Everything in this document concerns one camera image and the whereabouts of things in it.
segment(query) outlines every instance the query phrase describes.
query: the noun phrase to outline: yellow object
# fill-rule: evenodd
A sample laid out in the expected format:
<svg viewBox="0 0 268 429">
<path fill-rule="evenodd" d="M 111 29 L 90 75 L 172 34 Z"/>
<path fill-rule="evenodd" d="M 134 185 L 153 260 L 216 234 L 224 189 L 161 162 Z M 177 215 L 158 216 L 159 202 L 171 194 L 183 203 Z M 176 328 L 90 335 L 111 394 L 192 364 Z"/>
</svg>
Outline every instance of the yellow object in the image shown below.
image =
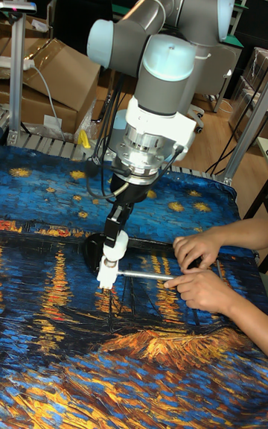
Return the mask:
<svg viewBox="0 0 268 429">
<path fill-rule="evenodd" d="M 89 144 L 89 140 L 88 140 L 88 137 L 86 135 L 86 131 L 85 130 L 81 130 L 80 131 L 77 143 L 78 144 L 82 144 L 87 149 L 89 149 L 91 147 L 90 144 Z"/>
</svg>

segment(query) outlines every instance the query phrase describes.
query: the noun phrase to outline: human arm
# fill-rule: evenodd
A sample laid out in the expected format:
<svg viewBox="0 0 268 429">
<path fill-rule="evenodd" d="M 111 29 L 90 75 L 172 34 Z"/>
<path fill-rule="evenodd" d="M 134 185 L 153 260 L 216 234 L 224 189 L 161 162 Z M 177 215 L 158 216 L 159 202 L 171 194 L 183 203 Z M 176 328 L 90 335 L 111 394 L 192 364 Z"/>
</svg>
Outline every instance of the human arm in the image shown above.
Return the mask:
<svg viewBox="0 0 268 429">
<path fill-rule="evenodd" d="M 173 242 L 175 256 L 182 269 L 202 257 L 200 269 L 211 265 L 224 245 L 248 249 L 268 247 L 268 219 L 245 219 L 225 226 L 211 227 L 200 234 L 176 237 Z"/>
<path fill-rule="evenodd" d="M 210 270 L 188 269 L 165 282 L 177 286 L 189 308 L 221 313 L 230 318 L 268 356 L 268 316 L 232 290 Z"/>
</svg>

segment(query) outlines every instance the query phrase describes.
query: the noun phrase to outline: painting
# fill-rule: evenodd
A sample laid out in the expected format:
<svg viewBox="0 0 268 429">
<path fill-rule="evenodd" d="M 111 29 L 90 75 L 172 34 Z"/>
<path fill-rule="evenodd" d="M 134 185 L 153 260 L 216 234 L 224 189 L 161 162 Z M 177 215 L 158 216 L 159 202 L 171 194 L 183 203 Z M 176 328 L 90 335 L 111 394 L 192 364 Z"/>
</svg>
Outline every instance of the painting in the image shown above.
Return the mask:
<svg viewBox="0 0 268 429">
<path fill-rule="evenodd" d="M 89 197 L 83 163 L 2 147 L 0 183 L 0 429 L 267 427 L 267 358 L 230 320 L 193 311 L 162 281 L 98 287 L 83 243 L 111 204 Z M 91 185 L 98 192 L 98 177 Z M 237 220 L 235 198 L 169 171 L 126 230 L 171 243 Z M 224 247 L 219 262 L 268 313 L 252 252 Z M 128 251 L 121 267 L 180 274 L 171 252 L 150 249 Z"/>
</svg>

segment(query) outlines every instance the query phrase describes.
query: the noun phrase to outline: human hand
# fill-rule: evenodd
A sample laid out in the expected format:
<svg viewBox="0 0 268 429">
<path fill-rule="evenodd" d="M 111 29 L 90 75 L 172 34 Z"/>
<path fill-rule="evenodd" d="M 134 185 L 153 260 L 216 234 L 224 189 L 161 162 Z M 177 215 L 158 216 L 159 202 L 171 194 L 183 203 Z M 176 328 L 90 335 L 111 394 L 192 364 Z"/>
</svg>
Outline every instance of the human hand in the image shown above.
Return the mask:
<svg viewBox="0 0 268 429">
<path fill-rule="evenodd" d="M 221 313 L 228 316 L 231 302 L 237 296 L 220 278 L 210 270 L 192 268 L 184 275 L 168 280 L 165 288 L 177 287 L 182 300 L 189 308 Z"/>
<path fill-rule="evenodd" d="M 219 228 L 211 228 L 201 234 L 176 237 L 173 242 L 175 256 L 181 269 L 187 269 L 193 260 L 201 257 L 199 268 L 207 269 L 215 262 L 221 247 Z"/>
</svg>

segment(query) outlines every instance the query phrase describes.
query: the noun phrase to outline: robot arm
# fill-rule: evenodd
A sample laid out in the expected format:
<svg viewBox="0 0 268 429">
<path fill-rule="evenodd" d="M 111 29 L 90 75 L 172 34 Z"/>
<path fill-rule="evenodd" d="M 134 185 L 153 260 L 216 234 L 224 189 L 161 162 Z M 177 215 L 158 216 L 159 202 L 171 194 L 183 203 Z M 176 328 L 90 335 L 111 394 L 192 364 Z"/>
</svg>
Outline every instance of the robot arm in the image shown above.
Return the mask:
<svg viewBox="0 0 268 429">
<path fill-rule="evenodd" d="M 208 50 L 226 38 L 234 0 L 140 0 L 118 23 L 97 21 L 90 32 L 88 55 L 104 67 L 138 77 L 129 102 L 124 138 L 118 143 L 111 191 L 126 182 L 106 220 L 100 286 L 111 288 L 127 239 L 122 229 L 134 203 L 141 202 L 159 178 L 168 158 L 183 159 L 194 140 L 195 121 L 187 112 Z M 186 40 L 158 34 L 164 23 L 179 28 Z"/>
</svg>

